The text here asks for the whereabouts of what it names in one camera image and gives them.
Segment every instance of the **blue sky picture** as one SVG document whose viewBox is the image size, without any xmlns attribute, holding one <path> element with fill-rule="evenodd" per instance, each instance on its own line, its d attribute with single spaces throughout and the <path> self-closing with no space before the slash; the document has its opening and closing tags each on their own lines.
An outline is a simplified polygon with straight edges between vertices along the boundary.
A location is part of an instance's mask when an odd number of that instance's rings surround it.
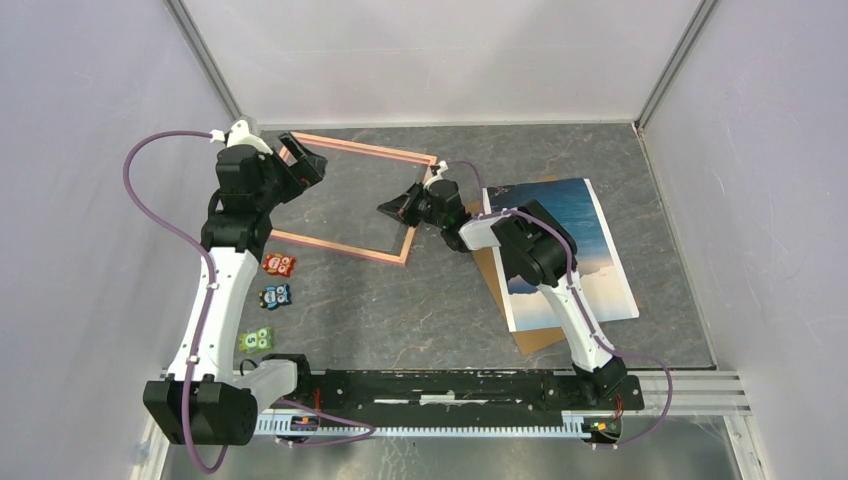
<svg viewBox="0 0 848 480">
<path fill-rule="evenodd" d="M 590 184 L 582 178 L 506 185 L 487 189 L 491 211 L 517 207 L 536 199 L 577 242 L 578 270 L 587 300 L 598 321 L 638 316 L 618 255 L 610 248 Z M 511 331 L 558 326 L 553 311 L 535 287 L 520 277 L 506 283 Z"/>
</svg>

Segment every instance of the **gray stone floor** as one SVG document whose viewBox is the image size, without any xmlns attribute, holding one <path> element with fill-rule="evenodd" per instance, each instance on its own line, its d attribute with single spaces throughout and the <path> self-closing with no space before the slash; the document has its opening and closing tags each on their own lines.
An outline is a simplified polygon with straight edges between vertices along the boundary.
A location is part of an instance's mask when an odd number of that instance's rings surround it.
<svg viewBox="0 0 848 480">
<path fill-rule="evenodd" d="M 590 178 L 641 312 L 637 319 L 605 324 L 607 336 L 622 351 L 653 354 L 674 367 L 713 364 L 662 201 L 629 125 L 310 133 L 426 152 L 443 160 L 473 161 L 484 182 L 492 186 L 550 175 Z M 457 166 L 448 177 L 462 185 L 464 201 L 478 199 L 470 171 Z M 361 187 L 362 198 L 373 202 L 368 186 Z M 311 193 L 296 202 L 319 208 L 322 202 L 333 203 L 332 191 L 321 196 Z M 273 326 L 274 350 L 305 353 L 314 369 L 571 365 L 564 342 L 522 356 L 471 255 L 450 251 L 433 228 L 418 229 L 405 268 L 277 241 L 269 242 L 266 252 L 297 258 L 288 280 L 294 304 L 275 311 L 261 309 L 258 293 L 280 277 L 260 272 L 240 331 Z M 236 351 L 236 361 L 242 358 Z"/>
</svg>

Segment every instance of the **marble surface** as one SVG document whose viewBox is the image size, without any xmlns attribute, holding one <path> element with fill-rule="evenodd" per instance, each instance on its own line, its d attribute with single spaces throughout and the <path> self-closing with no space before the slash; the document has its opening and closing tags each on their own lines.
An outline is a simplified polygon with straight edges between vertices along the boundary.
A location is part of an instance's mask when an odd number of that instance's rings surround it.
<svg viewBox="0 0 848 480">
<path fill-rule="evenodd" d="M 641 312 L 637 319 L 605 324 L 607 337 L 622 351 L 656 355 L 674 367 L 713 365 L 661 199 L 629 125 L 310 133 L 426 151 L 441 160 L 470 160 L 488 185 L 550 175 L 590 178 Z M 479 198 L 469 170 L 456 166 L 448 177 L 462 185 L 466 203 Z M 369 196 L 368 186 L 362 188 L 363 198 Z M 296 201 L 333 200 L 332 192 L 324 192 L 325 198 L 310 193 Z M 449 250 L 435 228 L 418 229 L 405 268 L 279 241 L 266 246 L 266 253 L 273 252 L 294 255 L 294 273 L 287 280 L 257 274 L 240 331 L 273 326 L 274 350 L 305 353 L 313 369 L 571 365 L 565 342 L 529 356 L 519 353 L 471 255 Z M 294 303 L 275 311 L 261 309 L 258 293 L 281 280 L 290 284 Z M 238 362 L 245 355 L 236 351 L 235 358 Z"/>
</svg>

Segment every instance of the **wooden frame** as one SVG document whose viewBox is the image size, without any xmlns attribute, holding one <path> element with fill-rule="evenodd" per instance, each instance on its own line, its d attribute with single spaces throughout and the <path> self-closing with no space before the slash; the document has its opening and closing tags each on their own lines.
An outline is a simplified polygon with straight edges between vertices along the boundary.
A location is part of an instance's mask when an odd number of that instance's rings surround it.
<svg viewBox="0 0 848 480">
<path fill-rule="evenodd" d="M 309 135 L 307 133 L 295 133 L 295 137 L 304 145 L 312 145 L 316 147 L 327 147 L 335 150 L 344 150 L 347 152 L 364 153 L 375 157 L 389 158 L 401 162 L 418 163 L 427 167 L 436 164 L 437 159 L 433 155 L 424 155 L 421 153 L 406 152 L 396 150 L 394 148 L 375 147 L 373 145 L 365 145 L 363 143 L 348 142 L 346 140 L 336 140 L 334 138 L 319 137 Z M 288 150 L 283 151 L 283 160 L 289 156 Z M 430 174 L 429 170 L 425 174 L 425 178 Z M 307 237 L 295 233 L 284 232 L 282 230 L 271 230 L 271 238 L 283 240 L 286 242 L 297 243 L 300 245 L 309 245 L 311 247 L 323 248 L 335 252 L 347 253 L 358 257 L 377 260 L 380 262 L 391 263 L 393 265 L 406 265 L 406 259 L 409 257 L 409 250 L 412 248 L 412 237 L 415 236 L 415 228 L 409 227 L 404 237 L 403 245 L 400 249 L 400 254 L 392 255 L 385 252 L 378 252 L 367 248 L 354 247 L 342 243 L 330 242 L 318 238 Z"/>
</svg>

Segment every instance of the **wall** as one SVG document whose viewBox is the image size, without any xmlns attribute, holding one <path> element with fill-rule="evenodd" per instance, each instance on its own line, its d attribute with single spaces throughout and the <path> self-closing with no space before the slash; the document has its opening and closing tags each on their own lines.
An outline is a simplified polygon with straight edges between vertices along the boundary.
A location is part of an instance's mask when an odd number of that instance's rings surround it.
<svg viewBox="0 0 848 480">
<path fill-rule="evenodd" d="M 0 25 L 0 478 L 126 478 L 199 260 L 135 210 L 122 163 L 227 118 L 162 2 L 19 2 Z M 160 143 L 139 194 L 199 232 L 216 149 Z"/>
<path fill-rule="evenodd" d="M 621 121 L 698 0 L 185 0 L 263 124 Z"/>
<path fill-rule="evenodd" d="M 720 2 L 646 141 L 777 478 L 846 478 L 848 4 Z"/>
</svg>

